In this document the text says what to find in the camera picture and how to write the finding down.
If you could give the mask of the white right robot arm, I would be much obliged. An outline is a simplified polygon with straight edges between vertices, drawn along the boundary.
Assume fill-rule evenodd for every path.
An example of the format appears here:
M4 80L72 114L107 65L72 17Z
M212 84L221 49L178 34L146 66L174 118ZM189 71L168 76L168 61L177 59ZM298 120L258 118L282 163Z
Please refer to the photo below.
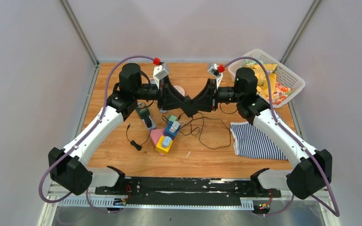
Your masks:
M182 110L188 117L198 112L211 112L219 103L236 103L239 115L263 132L286 156L291 172L260 172L251 182L255 196L263 196L270 188L290 190L299 199L306 199L323 188L330 192L332 155L305 142L278 118L267 100L257 94L258 79L254 70L242 67L235 73L233 87L219 87L208 81L204 89Z

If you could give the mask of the light blue power strip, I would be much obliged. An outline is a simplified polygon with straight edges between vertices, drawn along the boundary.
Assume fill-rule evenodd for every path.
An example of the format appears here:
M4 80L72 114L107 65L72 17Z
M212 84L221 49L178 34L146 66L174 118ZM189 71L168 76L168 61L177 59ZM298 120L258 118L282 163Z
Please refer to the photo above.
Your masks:
M156 128L156 124L154 123L151 116L148 116L147 118L142 119L144 125L146 126L147 130L153 130Z

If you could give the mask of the light blue small charger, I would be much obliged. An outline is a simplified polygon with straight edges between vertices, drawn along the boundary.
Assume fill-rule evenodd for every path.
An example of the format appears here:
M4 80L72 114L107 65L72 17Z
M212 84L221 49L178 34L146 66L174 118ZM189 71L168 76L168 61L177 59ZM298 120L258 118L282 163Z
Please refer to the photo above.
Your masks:
M161 146L163 148L168 148L171 145L172 141L173 140L171 139L171 137L165 136L165 137L163 137L163 141L161 143Z

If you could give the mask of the dark green cube socket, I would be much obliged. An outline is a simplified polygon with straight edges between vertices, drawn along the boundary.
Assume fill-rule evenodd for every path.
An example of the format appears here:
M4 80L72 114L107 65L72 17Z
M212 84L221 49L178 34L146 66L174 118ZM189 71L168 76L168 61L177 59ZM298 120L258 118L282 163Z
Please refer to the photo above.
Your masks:
M141 120L145 120L150 116L149 108L145 103L138 103L135 110Z

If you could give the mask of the white USB charger plug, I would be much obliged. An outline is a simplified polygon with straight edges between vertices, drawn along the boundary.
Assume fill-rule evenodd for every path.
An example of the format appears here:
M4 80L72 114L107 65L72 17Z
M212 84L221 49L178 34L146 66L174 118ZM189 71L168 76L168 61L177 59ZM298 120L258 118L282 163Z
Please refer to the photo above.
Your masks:
M171 124L170 128L169 128L169 131L171 133L175 133L180 127L180 123L178 121L175 121Z

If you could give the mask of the blue cube power socket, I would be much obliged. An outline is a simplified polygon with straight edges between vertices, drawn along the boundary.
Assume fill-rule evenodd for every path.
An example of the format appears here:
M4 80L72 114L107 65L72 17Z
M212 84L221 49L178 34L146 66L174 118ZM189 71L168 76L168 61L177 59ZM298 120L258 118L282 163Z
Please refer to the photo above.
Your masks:
M172 140L174 140L179 130L180 130L180 123L178 121L170 121L168 122L164 130L164 136L170 137Z

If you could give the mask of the yellow cube power socket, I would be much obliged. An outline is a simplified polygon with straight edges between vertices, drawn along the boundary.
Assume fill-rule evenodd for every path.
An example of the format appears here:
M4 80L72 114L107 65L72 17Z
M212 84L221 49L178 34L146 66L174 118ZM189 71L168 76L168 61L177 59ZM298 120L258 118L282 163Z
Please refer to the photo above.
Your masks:
M173 140L169 136L161 136L155 150L161 155L165 156L169 153L169 150L173 144Z

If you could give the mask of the round pink power socket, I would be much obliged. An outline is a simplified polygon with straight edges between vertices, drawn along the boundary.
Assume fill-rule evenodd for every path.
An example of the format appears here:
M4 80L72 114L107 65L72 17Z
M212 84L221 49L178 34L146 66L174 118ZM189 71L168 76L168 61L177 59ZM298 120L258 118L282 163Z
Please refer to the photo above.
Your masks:
M174 88L183 96L185 97L185 90L181 86L174 86Z

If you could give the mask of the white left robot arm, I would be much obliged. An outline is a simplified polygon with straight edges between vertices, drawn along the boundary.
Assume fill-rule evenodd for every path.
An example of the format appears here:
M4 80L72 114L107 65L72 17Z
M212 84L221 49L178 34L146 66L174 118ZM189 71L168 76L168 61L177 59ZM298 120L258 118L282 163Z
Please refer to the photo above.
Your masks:
M50 178L69 191L81 195L89 188L107 186L113 194L125 190L123 172L114 167L89 169L87 164L107 136L137 109L138 100L164 101L164 82L169 68L159 62L153 69L154 83L143 84L144 76L137 63L125 64L119 74L119 83L106 96L103 107L94 120L70 143L48 154Z

